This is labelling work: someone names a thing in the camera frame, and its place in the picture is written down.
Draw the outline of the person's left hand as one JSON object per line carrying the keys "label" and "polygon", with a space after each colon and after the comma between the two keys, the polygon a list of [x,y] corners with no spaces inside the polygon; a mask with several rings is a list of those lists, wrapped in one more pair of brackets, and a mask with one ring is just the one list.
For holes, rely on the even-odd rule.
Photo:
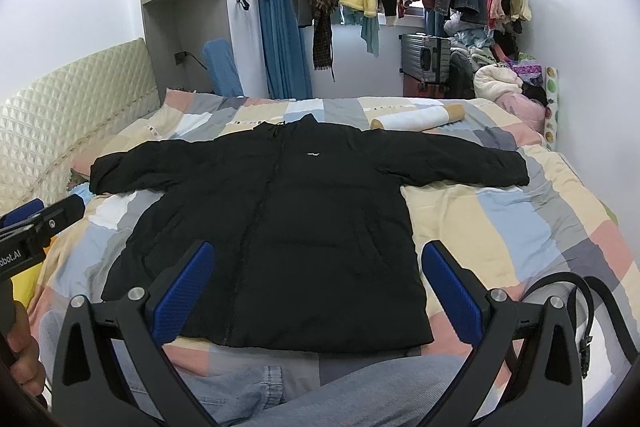
{"label": "person's left hand", "polygon": [[32,397],[41,395],[46,381],[46,372],[39,360],[39,345],[30,332],[29,319],[25,307],[14,303],[15,321],[6,341],[16,361],[10,367],[14,381]]}

